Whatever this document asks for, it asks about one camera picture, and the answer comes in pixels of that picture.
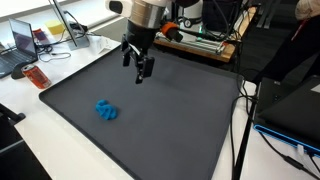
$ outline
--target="black mat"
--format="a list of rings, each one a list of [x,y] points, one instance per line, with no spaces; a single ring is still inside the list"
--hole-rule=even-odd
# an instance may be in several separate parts
[[[150,55],[153,75],[140,85],[135,67],[122,67],[116,49],[40,99],[135,179],[211,179],[239,94],[236,75],[161,52]],[[117,119],[99,117],[100,99],[118,108]]]

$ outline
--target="monitor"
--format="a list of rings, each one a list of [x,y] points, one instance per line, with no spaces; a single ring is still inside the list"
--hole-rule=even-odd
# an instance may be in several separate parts
[[[33,41],[31,25],[29,23],[9,19],[16,48],[31,56],[37,57],[36,47]]]
[[[76,50],[80,48],[85,48],[90,46],[90,42],[88,37],[85,35],[85,32],[83,31],[83,34],[77,35],[73,32],[66,16],[64,15],[64,11],[62,10],[60,4],[57,0],[49,0],[49,3],[52,5],[52,8],[54,12],[56,13],[57,17],[59,18],[60,22],[63,23],[64,27],[70,34],[70,38],[72,41],[68,41],[68,46],[70,50]]]

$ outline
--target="person's arm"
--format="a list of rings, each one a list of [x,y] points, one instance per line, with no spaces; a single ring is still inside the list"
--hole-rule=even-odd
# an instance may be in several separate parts
[[[295,13],[298,20],[320,15],[320,0],[299,0]]]

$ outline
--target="laptop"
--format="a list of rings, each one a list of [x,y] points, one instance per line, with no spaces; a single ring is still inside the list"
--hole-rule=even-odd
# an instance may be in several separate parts
[[[11,74],[17,64],[38,60],[31,25],[16,19],[9,19],[9,23],[16,48],[0,55],[0,79]]]
[[[254,129],[320,156],[320,77],[312,76],[294,90],[288,87],[262,80]],[[280,98],[274,100],[278,93]]]

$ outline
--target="blue object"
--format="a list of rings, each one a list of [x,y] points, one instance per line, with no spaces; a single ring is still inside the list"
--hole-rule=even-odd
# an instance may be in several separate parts
[[[265,135],[268,135],[270,137],[273,137],[281,142],[284,142],[286,144],[289,144],[295,148],[297,148],[298,144],[302,145],[303,148],[305,149],[306,152],[317,155],[318,157],[320,156],[320,149],[317,149],[313,146],[307,145],[305,143],[302,143],[301,141],[298,141],[296,139],[290,138],[289,136],[286,136],[284,134],[278,133],[276,131],[273,131],[269,128],[263,127],[261,125],[254,125],[253,128],[258,131],[261,132]]]
[[[96,111],[105,120],[115,119],[117,117],[117,110],[114,106],[108,104],[106,100],[99,100],[96,104]]]

